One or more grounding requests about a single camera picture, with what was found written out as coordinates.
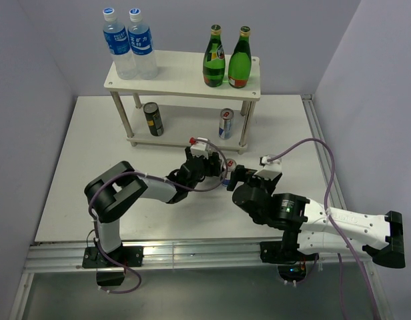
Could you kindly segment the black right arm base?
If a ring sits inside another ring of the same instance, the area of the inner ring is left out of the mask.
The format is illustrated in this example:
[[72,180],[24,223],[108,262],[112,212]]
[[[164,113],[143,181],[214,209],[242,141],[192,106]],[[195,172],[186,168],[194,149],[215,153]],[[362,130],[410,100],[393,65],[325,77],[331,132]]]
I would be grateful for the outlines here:
[[315,266],[318,257],[317,253],[306,255],[297,249],[284,249],[283,241],[260,242],[262,263],[277,265],[279,276],[287,282],[304,280],[308,274],[306,263],[312,261]]

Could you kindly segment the short green Perrier bottle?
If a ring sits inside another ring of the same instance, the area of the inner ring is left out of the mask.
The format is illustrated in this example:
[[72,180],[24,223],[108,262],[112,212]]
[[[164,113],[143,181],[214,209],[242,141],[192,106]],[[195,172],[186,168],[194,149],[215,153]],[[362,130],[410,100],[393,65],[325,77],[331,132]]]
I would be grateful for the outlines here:
[[209,87],[219,87],[224,80],[226,59],[220,25],[211,26],[210,40],[203,57],[203,80]]

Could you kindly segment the tall green Perrier bottle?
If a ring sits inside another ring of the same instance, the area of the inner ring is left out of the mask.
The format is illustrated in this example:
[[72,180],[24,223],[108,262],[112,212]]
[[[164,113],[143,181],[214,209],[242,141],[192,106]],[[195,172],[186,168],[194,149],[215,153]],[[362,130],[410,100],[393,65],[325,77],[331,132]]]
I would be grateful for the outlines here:
[[240,36],[230,58],[228,67],[229,84],[236,89],[247,85],[252,68],[252,56],[250,50],[250,33],[248,26],[240,28]]

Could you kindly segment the silver blue energy can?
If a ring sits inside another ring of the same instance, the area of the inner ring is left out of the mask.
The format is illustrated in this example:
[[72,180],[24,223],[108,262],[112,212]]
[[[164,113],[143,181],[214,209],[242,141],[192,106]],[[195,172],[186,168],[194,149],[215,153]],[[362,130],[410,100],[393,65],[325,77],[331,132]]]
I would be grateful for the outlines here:
[[235,171],[237,163],[234,159],[227,158],[227,165],[228,166],[223,165],[223,167],[222,167],[222,173],[224,173],[224,171],[226,171],[226,176],[225,176],[224,180],[222,181],[222,185],[224,187],[227,187],[229,185],[232,173]]
[[232,134],[232,123],[234,120],[234,111],[225,108],[220,111],[219,137],[229,139]]

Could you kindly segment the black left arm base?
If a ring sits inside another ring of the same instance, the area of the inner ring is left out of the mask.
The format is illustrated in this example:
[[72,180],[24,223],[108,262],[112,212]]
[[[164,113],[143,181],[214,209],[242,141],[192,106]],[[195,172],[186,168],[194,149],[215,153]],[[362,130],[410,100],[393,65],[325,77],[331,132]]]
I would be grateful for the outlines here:
[[84,252],[81,267],[83,269],[97,269],[96,282],[99,286],[117,287],[123,283],[126,270],[101,271],[101,269],[116,268],[119,267],[119,265],[125,267],[141,267],[143,247],[121,245],[107,255],[111,258],[111,261],[102,255],[97,246],[87,247]]

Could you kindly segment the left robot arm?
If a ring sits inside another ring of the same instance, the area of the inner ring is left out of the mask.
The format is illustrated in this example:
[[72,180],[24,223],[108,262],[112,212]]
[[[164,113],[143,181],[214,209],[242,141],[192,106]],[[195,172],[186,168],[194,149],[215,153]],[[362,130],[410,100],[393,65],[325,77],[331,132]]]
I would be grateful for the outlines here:
[[197,184],[206,177],[226,177],[226,158],[220,151],[194,155],[185,148],[186,161],[164,178],[136,171],[129,162],[121,161],[89,182],[84,194],[93,217],[98,259],[107,266],[123,261],[125,255],[120,237],[120,218],[138,199],[153,199],[175,204],[189,192],[198,192]]

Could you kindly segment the black yellow can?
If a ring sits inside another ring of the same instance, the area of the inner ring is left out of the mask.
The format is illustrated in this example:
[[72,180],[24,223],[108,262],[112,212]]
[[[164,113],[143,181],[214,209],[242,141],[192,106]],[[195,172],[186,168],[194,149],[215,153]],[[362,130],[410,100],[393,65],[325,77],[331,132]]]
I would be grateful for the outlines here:
[[158,104],[155,102],[146,103],[143,106],[143,112],[150,133],[155,137],[163,135],[164,129]]

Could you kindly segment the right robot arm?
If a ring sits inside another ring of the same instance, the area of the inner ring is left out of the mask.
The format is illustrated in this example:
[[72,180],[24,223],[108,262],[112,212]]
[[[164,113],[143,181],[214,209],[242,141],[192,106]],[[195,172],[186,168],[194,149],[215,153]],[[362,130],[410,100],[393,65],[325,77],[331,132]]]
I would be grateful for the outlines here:
[[256,171],[237,165],[227,190],[232,201],[258,225],[282,231],[279,241],[260,244],[264,263],[312,261],[323,253],[370,257],[387,268],[406,266],[402,214],[355,213],[293,193],[275,193],[282,173]]

